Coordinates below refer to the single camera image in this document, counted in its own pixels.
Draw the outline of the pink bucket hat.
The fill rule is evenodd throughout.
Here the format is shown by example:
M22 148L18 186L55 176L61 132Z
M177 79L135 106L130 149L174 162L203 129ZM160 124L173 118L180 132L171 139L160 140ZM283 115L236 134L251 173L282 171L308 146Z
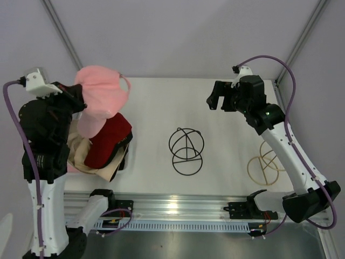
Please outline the pink bucket hat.
M129 98L131 83L120 72L98 65L79 70L74 83L82 86L82 97L86 104L77 129L82 137L90 139L124 107Z

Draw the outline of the red baseball cap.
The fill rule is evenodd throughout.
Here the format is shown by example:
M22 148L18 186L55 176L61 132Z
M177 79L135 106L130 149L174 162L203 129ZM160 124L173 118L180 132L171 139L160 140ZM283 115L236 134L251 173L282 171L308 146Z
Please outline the red baseball cap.
M90 139L91 145L84 164L94 169L105 168L120 154L120 148L129 144L132 138L131 124L121 113L117 113L107 119L101 131Z

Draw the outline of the black wire hat stand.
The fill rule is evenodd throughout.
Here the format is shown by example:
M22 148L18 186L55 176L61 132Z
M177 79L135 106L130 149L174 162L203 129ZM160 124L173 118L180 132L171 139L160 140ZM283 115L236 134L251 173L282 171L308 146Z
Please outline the black wire hat stand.
M196 175L203 167L204 147L205 141L200 131L178 127L168 140L175 172L182 176Z

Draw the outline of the gold wire hat stand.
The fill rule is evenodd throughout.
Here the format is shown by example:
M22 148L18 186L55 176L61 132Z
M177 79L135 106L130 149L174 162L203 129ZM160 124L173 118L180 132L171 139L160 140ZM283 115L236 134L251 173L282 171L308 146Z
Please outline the gold wire hat stand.
M275 151L266 141L260 144L259 154L248 161L246 171L251 181L263 187L274 185L280 174L286 172Z

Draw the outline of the black sport baseball cap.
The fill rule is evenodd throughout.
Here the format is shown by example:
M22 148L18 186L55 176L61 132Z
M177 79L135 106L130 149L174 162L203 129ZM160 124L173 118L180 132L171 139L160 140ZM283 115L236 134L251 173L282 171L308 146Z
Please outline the black sport baseball cap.
M128 154L128 147L129 143L133 139L133 134L132 132L129 132L129 134L122 139L120 142L115 144L113 150L111 151L105 166L108 166L115 158L118 158L121 156L121 161L118 166L118 170L122 171L125 169L125 164L126 164L126 155Z

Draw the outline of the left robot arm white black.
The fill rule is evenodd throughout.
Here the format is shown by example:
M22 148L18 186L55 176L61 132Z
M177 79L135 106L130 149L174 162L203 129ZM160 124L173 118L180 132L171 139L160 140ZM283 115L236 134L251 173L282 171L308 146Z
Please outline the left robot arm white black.
M64 215L67 145L72 115L86 108L82 86L54 83L59 93L37 98L19 110L25 152L24 179L32 195L34 242L24 258L82 258L87 236L103 214L116 211L114 193L91 192L87 205L69 224Z

